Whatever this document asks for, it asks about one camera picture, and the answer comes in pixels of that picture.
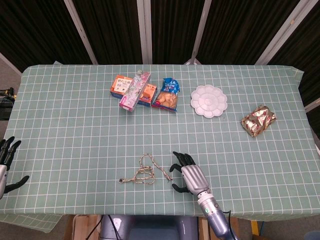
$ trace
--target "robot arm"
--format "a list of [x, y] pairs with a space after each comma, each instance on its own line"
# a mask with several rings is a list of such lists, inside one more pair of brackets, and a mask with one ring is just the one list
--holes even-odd
[[182, 173], [186, 186], [179, 187], [173, 183], [172, 187], [179, 193], [192, 193], [197, 196], [198, 204], [203, 214], [219, 239], [238, 240], [232, 233], [231, 226], [229, 226], [223, 211], [211, 193], [209, 183], [201, 168], [196, 165], [195, 161], [187, 153], [182, 154], [174, 151], [173, 154], [178, 158], [181, 165], [175, 163], [169, 171], [172, 172], [176, 169]]
[[23, 184], [25, 184], [29, 176], [24, 176], [17, 183], [13, 183], [10, 185], [7, 184], [8, 171], [10, 170], [10, 166], [12, 160], [14, 159], [15, 152], [21, 141], [16, 141], [11, 147], [10, 144], [14, 141], [15, 137], [10, 137], [7, 141], [3, 139], [0, 142], [0, 199], [2, 199], [4, 194], [7, 194], [17, 188], [20, 188]]

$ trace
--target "white flower-shaped plate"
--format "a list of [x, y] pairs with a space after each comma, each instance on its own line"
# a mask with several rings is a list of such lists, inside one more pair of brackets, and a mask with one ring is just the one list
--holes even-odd
[[191, 94], [191, 106], [196, 114], [210, 119], [227, 109], [227, 96], [212, 85], [198, 86]]

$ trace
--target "rope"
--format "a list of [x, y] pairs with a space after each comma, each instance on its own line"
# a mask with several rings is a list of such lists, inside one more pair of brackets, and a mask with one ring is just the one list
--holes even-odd
[[[151, 159], [153, 165], [155, 165], [158, 169], [161, 170], [161, 172], [163, 173], [166, 179], [172, 180], [172, 178], [165, 172], [165, 170], [156, 164], [154, 157], [149, 153], [145, 153], [140, 157], [140, 160], [139, 160], [140, 168], [138, 169], [138, 171], [136, 171], [133, 178], [120, 178], [119, 183], [123, 184], [123, 183], [133, 182], [135, 184], [154, 184], [155, 172], [153, 168], [151, 166], [144, 166], [142, 164], [142, 160], [145, 158], [145, 156], [148, 156]], [[139, 174], [144, 174], [144, 176], [147, 174], [149, 176], [137, 177], [137, 175]]]

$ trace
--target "black cable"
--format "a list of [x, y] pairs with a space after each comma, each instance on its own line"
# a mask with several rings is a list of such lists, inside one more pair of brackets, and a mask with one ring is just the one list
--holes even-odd
[[103, 218], [104, 218], [104, 215], [101, 215], [100, 221], [95, 225], [95, 227], [92, 229], [92, 231], [89, 233], [89, 235], [86, 237], [85, 240], [88, 240], [90, 238], [91, 234], [96, 230], [96, 228], [99, 226]]
[[120, 237], [120, 235], [119, 235], [119, 233], [118, 233], [118, 231], [117, 231], [117, 229], [116, 229], [116, 226], [115, 226], [114, 221], [112, 220], [112, 218], [111, 218], [110, 215], [108, 215], [108, 217], [109, 217], [110, 222], [111, 222], [111, 224], [112, 224], [112, 226], [113, 226], [113, 230], [114, 230], [114, 233], [115, 233], [116, 240], [119, 240], [119, 238], [121, 239], [121, 237]]
[[265, 224], [265, 221], [262, 222], [262, 225], [261, 225], [261, 228], [260, 228], [260, 233], [259, 233], [259, 236], [262, 235], [262, 230], [264, 229], [264, 224]]
[[230, 223], [231, 210], [230, 211], [223, 211], [223, 213], [224, 214], [229, 214], [229, 217], [228, 217], [229, 230], [230, 230], [230, 233], [231, 233], [231, 236], [233, 237], [233, 239], [236, 240], [236, 237], [235, 237], [234, 233], [232, 232], [231, 223]]

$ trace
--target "gold foil wrapper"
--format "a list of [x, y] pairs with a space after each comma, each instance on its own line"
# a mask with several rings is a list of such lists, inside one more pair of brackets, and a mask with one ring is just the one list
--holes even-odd
[[255, 137], [267, 129], [276, 119], [276, 115], [267, 106], [260, 105], [242, 118], [241, 124], [251, 137]]

